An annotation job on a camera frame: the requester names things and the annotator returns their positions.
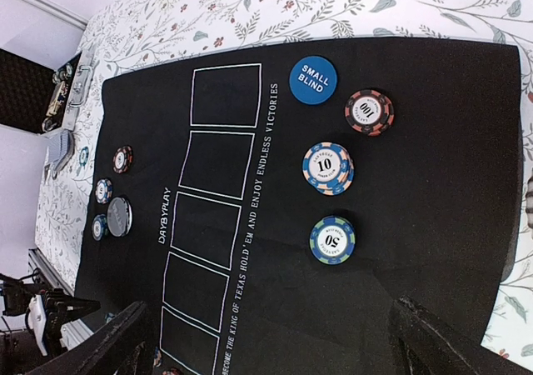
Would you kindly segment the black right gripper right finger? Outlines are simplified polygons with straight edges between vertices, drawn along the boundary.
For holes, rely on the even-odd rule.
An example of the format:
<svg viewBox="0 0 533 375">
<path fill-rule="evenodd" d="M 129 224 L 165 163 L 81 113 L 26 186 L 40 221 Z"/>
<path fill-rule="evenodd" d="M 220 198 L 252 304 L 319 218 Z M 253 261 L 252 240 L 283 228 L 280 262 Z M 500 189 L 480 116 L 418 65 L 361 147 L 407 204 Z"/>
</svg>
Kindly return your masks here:
<svg viewBox="0 0 533 375">
<path fill-rule="evenodd" d="M 415 300 L 403 296 L 389 312 L 396 374 L 530 374 L 472 342 Z"/>
</svg>

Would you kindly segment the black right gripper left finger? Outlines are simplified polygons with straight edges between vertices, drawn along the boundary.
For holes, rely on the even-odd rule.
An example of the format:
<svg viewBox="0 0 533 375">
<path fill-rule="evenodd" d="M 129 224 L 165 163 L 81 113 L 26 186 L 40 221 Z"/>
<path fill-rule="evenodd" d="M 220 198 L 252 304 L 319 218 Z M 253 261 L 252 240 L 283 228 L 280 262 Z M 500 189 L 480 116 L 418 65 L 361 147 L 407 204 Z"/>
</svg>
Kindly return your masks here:
<svg viewBox="0 0 533 375">
<path fill-rule="evenodd" d="M 89 339 L 31 374 L 151 374 L 155 355 L 152 316 L 136 301 Z"/>
</svg>

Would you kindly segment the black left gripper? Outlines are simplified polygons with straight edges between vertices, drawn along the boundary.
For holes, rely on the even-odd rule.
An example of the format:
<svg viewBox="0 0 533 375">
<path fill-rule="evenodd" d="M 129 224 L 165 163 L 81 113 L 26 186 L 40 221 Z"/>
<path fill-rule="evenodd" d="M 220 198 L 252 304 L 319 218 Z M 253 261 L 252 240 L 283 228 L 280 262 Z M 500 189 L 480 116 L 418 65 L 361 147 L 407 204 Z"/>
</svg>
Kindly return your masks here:
<svg viewBox="0 0 533 375">
<path fill-rule="evenodd" d="M 70 332 L 64 336 L 69 323 L 79 323 L 98 311 L 101 303 L 67 295 L 62 289 L 40 292 L 31 297 L 25 314 L 27 330 L 32 334 L 44 357 L 56 357 L 71 348 Z"/>
</svg>

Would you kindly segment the green chips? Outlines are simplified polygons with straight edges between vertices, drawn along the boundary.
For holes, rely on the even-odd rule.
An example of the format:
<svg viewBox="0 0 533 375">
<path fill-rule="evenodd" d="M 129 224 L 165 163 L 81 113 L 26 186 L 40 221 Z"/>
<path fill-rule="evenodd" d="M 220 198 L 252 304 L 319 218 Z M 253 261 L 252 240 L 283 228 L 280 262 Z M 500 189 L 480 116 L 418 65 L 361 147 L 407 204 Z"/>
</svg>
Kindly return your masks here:
<svg viewBox="0 0 533 375">
<path fill-rule="evenodd" d="M 107 215 L 104 213 L 98 214 L 92 221 L 92 237 L 95 241 L 101 241 L 109 233 L 107 225 Z"/>
<path fill-rule="evenodd" d="M 105 322 L 106 322 L 106 323 L 111 322 L 111 320 L 113 320 L 114 317 L 115 317 L 115 315 L 114 315 L 113 313 L 108 312 L 108 313 L 105 315 L 105 317 L 104 317 Z"/>
<path fill-rule="evenodd" d="M 343 217 L 324 217 L 311 230 L 309 246 L 313 256 L 320 263 L 326 265 L 344 263 L 355 249 L 355 230 Z"/>
</svg>

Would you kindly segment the blue peach poker chip stack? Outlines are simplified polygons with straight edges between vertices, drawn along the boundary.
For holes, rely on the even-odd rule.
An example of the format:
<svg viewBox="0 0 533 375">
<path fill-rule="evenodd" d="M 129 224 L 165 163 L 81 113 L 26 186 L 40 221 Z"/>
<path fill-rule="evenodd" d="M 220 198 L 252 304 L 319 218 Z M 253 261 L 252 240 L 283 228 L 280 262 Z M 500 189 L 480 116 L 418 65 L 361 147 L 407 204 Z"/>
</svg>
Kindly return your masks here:
<svg viewBox="0 0 533 375">
<path fill-rule="evenodd" d="M 162 365 L 162 353 L 158 347 L 155 348 L 153 357 L 153 367 L 159 368 Z"/>
</svg>

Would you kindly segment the black dealer button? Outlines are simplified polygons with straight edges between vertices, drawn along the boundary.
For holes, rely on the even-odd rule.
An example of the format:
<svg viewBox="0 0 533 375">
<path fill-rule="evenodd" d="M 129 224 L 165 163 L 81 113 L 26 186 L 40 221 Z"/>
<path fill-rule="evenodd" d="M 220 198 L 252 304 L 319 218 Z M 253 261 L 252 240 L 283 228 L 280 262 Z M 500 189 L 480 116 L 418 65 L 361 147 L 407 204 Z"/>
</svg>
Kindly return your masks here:
<svg viewBox="0 0 533 375">
<path fill-rule="evenodd" d="M 132 226 L 132 208 L 125 197 L 115 197 L 107 207 L 107 227 L 116 238 L 126 236 Z"/>
</svg>

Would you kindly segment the blue peach chips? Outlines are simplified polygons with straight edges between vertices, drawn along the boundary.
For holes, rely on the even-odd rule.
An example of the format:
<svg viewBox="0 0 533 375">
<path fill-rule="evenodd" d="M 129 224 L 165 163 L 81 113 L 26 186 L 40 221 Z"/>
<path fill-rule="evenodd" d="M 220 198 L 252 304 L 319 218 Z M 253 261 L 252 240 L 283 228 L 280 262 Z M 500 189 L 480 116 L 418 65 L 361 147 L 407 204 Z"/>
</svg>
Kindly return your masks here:
<svg viewBox="0 0 533 375">
<path fill-rule="evenodd" d="M 95 197 L 97 200 L 97 203 L 99 204 L 107 204 L 112 199 L 112 181 L 109 178 L 101 178 L 97 181 L 97 185 L 95 188 Z"/>
</svg>

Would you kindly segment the green poker chip stack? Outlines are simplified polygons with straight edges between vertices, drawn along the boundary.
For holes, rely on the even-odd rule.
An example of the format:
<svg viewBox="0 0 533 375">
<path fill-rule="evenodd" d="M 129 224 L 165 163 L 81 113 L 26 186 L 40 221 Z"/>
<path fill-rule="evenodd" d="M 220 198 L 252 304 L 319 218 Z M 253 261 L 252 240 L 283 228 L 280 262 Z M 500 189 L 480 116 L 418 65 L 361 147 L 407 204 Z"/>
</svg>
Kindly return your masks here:
<svg viewBox="0 0 533 375">
<path fill-rule="evenodd" d="M 80 168 L 85 168 L 88 164 L 90 157 L 90 152 L 88 146 L 85 146 L 81 149 L 79 156 L 78 156 L 78 162 Z"/>
</svg>

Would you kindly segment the grey playing card deck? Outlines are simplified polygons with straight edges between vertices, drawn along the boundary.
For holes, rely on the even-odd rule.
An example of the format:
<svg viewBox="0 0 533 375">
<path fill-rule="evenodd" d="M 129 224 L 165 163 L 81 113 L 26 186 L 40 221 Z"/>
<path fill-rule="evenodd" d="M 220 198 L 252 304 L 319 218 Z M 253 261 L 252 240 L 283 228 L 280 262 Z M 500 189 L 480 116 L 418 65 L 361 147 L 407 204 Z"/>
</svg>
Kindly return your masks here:
<svg viewBox="0 0 533 375">
<path fill-rule="evenodd" d="M 73 155 L 73 132 L 66 129 L 58 129 L 52 132 L 52 136 L 47 136 L 47 140 L 47 162 L 45 166 L 56 177 Z"/>
</svg>

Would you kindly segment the red white poker chips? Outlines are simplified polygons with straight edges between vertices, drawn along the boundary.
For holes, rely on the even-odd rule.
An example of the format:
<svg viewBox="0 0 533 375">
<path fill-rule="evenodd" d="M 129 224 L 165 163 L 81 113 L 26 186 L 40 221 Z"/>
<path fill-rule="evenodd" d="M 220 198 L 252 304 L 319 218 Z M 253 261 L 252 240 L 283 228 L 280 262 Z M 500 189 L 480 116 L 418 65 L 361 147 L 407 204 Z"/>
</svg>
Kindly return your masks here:
<svg viewBox="0 0 533 375">
<path fill-rule="evenodd" d="M 125 173 L 127 172 L 133 162 L 133 150 L 129 145 L 125 145 L 116 150 L 113 160 L 112 167 L 115 173 Z"/>
</svg>

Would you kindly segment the blue small blind button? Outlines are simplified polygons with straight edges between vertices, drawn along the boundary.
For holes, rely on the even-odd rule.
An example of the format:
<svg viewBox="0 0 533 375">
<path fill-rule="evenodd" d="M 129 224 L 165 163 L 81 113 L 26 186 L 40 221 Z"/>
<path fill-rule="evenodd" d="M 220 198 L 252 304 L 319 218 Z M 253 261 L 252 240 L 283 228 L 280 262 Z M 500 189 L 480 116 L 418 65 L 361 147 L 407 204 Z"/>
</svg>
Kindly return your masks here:
<svg viewBox="0 0 533 375">
<path fill-rule="evenodd" d="M 333 64 L 320 56 L 307 56 L 291 69 L 289 88 L 306 105 L 320 105 L 336 91 L 338 76 Z"/>
</svg>

